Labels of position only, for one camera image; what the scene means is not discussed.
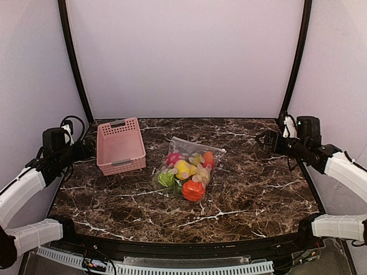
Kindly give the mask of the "light green toy lettuce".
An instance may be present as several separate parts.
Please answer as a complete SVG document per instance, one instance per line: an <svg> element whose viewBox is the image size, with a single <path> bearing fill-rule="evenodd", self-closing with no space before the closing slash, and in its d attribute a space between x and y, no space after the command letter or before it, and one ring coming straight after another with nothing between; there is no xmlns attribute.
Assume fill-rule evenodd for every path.
<svg viewBox="0 0 367 275"><path fill-rule="evenodd" d="M173 188L175 180L171 171L162 172L158 175L158 183L165 188Z"/></svg>

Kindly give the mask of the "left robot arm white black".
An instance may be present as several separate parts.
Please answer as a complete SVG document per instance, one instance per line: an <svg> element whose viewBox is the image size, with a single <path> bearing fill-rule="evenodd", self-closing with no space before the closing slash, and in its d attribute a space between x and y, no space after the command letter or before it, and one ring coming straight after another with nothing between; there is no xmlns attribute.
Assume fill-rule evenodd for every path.
<svg viewBox="0 0 367 275"><path fill-rule="evenodd" d="M95 154L95 141L88 137L73 140L68 125L43 132L42 147L36 157L1 190L1 269L11 267L19 256L45 243L75 239L73 221L59 215L15 229L9 228L9 223L31 198L64 175L67 168Z"/></svg>

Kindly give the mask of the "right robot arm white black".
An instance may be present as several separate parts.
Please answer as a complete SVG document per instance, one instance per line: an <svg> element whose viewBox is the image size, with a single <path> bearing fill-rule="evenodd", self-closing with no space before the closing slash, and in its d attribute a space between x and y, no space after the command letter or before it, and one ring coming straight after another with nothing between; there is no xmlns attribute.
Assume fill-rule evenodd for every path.
<svg viewBox="0 0 367 275"><path fill-rule="evenodd" d="M283 112L280 130L266 130L255 137L265 152L284 155L337 180L366 200L366 168L333 144L322 144L320 120L314 116L293 118ZM300 221L295 244L303 248L317 238L341 238L366 245L366 214L316 213Z"/></svg>

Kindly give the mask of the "red toy food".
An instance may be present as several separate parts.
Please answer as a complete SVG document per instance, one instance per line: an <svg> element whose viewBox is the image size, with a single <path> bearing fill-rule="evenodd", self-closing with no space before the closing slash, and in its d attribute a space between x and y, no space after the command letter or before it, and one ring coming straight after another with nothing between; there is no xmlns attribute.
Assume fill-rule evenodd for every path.
<svg viewBox="0 0 367 275"><path fill-rule="evenodd" d="M170 153L167 156L166 164L168 167L173 167L179 160L181 160L181 154L179 152Z"/></svg>

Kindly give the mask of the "clear zip top bag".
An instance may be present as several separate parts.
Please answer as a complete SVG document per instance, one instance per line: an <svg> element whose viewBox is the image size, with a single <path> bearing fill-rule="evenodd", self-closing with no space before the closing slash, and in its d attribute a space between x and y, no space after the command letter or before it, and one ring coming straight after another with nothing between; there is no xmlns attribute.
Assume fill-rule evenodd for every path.
<svg viewBox="0 0 367 275"><path fill-rule="evenodd" d="M157 190L199 202L205 197L214 170L226 152L224 148L173 137L152 184Z"/></svg>

